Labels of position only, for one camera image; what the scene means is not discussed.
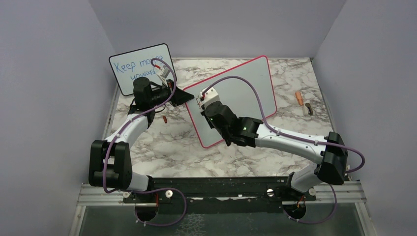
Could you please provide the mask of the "pink framed whiteboard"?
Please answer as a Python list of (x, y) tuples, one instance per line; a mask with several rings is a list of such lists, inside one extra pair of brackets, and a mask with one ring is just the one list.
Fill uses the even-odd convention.
[[(200, 114), (198, 95), (203, 89), (226, 76), (240, 76), (255, 88), (265, 117), (268, 118), (277, 111), (269, 62), (264, 55), (187, 86), (184, 91), (194, 95), (195, 98), (186, 103), (186, 108), (203, 148), (210, 148), (222, 142), (223, 139), (215, 129), (209, 127), (206, 119)], [(218, 92), (220, 101), (229, 106), (238, 117), (262, 118), (254, 92), (245, 82), (238, 79), (227, 79), (216, 84), (213, 88)]]

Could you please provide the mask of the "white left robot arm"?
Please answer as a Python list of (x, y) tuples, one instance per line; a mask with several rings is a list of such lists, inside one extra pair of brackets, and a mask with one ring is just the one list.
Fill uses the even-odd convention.
[(194, 99), (194, 95), (175, 86), (175, 81), (164, 80), (161, 85), (146, 77), (133, 81), (133, 104), (126, 121), (105, 140), (95, 140), (90, 148), (89, 184), (103, 187), (105, 192), (136, 191), (143, 202), (153, 199), (155, 189), (150, 177), (133, 172), (130, 147), (152, 124), (156, 109), (170, 103), (176, 107)]

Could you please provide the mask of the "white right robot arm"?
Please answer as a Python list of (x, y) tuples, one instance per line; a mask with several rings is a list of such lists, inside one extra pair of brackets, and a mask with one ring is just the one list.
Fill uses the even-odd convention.
[(348, 152), (338, 133), (329, 132), (326, 136), (284, 133), (260, 119), (237, 117), (220, 101), (202, 108), (201, 114), (210, 128), (216, 129), (228, 146), (271, 148), (311, 161), (310, 165), (292, 172), (287, 178), (284, 195), (288, 199), (296, 200), (322, 182), (330, 185), (344, 183)]

